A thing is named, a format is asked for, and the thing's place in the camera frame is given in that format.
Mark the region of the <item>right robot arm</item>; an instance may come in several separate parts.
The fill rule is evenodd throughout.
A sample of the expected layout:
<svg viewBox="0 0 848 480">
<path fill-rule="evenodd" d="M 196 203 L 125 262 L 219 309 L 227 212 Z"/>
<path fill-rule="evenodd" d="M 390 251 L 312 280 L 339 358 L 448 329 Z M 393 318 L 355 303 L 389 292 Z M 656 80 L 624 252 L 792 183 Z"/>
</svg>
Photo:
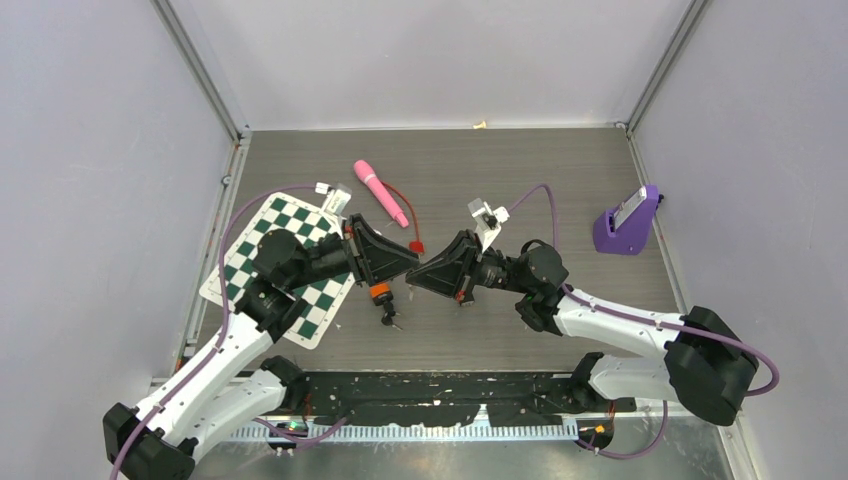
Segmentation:
<svg viewBox="0 0 848 480">
<path fill-rule="evenodd" d="M 644 398 L 678 403 L 714 425 L 734 423 L 759 360 L 717 313 L 701 306 L 685 314 L 628 307 L 569 285 L 567 276 L 561 256 L 546 242 L 530 240 L 510 257 L 484 249 L 474 233 L 462 231 L 406 281 L 460 304 L 471 301 L 476 287 L 518 293 L 515 309 L 530 329 L 630 352 L 630 358 L 584 356 L 570 381 L 570 395 L 582 411 Z"/>
</svg>

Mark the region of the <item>green white chessboard mat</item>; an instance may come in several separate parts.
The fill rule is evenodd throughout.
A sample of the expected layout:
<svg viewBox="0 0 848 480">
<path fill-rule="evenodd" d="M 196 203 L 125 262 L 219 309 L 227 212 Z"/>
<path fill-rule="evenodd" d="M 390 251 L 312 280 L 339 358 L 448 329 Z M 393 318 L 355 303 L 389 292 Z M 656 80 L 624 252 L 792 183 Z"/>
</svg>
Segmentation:
<svg viewBox="0 0 848 480">
<path fill-rule="evenodd" d="M 315 206 L 285 193 L 276 193 L 264 201 L 224 255 L 230 310 L 235 309 L 235 302 L 257 276 L 252 260 L 266 233 L 286 230 L 309 248 L 323 237 L 341 231 L 341 218 L 329 208 L 330 203 L 326 199 L 323 205 Z M 295 294 L 307 302 L 307 307 L 284 338 L 302 348 L 316 349 L 354 285 L 354 276 L 347 273 L 297 288 Z"/>
</svg>

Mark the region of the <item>black cable padlock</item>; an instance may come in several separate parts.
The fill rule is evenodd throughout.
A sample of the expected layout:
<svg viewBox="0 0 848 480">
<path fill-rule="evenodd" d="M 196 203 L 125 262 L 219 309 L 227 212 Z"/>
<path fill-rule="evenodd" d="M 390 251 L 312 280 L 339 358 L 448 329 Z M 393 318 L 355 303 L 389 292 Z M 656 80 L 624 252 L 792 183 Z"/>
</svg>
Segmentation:
<svg viewBox="0 0 848 480">
<path fill-rule="evenodd" d="M 461 291 L 458 293 L 456 301 L 461 307 L 466 307 L 471 306 L 475 299 L 472 292 Z"/>
</svg>

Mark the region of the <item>pink toy microphone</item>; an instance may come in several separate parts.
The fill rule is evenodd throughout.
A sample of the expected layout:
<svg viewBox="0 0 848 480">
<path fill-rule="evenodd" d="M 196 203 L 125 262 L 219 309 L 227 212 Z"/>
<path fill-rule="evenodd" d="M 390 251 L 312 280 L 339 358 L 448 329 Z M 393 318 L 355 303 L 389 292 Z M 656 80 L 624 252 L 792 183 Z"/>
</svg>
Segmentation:
<svg viewBox="0 0 848 480">
<path fill-rule="evenodd" d="M 357 178 L 370 190 L 389 217 L 401 228 L 407 228 L 409 220 L 403 209 L 378 178 L 373 167 L 367 161 L 360 159 L 353 164 L 353 170 Z"/>
</svg>

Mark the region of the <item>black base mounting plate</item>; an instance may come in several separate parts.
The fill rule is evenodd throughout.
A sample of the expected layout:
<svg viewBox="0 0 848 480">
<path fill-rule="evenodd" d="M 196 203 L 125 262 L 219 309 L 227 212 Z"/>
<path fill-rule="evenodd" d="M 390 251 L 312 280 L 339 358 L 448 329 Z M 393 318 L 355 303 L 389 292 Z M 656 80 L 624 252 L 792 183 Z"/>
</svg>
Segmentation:
<svg viewBox="0 0 848 480">
<path fill-rule="evenodd" d="M 485 413 L 495 427 L 552 426 L 566 414 L 633 412 L 553 372 L 310 372 L 301 411 L 322 425 L 452 427 Z"/>
</svg>

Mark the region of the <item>orange black padlock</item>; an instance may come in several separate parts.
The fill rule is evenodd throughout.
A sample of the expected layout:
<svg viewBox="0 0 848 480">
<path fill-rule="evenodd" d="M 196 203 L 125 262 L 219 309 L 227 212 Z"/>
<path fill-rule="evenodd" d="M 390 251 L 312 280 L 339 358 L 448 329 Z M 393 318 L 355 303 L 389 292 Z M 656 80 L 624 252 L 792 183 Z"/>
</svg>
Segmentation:
<svg viewBox="0 0 848 480">
<path fill-rule="evenodd" d="M 369 288 L 371 300 L 375 306 L 383 306 L 394 300 L 393 293 L 387 282 L 378 283 Z"/>
</svg>

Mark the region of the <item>black headed keys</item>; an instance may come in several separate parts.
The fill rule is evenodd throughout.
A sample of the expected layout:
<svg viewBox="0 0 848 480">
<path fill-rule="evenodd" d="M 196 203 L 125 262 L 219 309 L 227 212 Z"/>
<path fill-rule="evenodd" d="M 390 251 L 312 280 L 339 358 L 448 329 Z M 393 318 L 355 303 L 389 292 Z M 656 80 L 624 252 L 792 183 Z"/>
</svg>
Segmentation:
<svg viewBox="0 0 848 480">
<path fill-rule="evenodd" d="M 392 302 L 387 302 L 382 305 L 383 315 L 381 317 L 381 323 L 384 326 L 392 327 L 399 331 L 402 331 L 402 328 L 395 323 L 395 316 L 397 315 L 397 311 Z"/>
</svg>

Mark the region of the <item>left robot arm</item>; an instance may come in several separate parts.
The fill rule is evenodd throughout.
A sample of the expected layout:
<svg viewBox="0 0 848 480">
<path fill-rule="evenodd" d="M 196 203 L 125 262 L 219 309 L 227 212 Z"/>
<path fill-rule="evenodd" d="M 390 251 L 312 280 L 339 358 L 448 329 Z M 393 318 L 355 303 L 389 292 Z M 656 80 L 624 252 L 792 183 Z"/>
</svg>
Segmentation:
<svg viewBox="0 0 848 480">
<path fill-rule="evenodd" d="M 228 386 L 302 317 L 308 303 L 297 289 L 347 274 L 373 286 L 418 264 L 418 254 L 359 214 L 310 247 L 285 229 L 265 233 L 252 260 L 256 276 L 235 304 L 223 304 L 216 338 L 135 406 L 117 403 L 104 415 L 111 478 L 187 479 L 210 450 L 255 417 L 276 408 L 298 412 L 307 398 L 305 375 L 281 356 L 265 361 L 244 386 Z"/>
</svg>

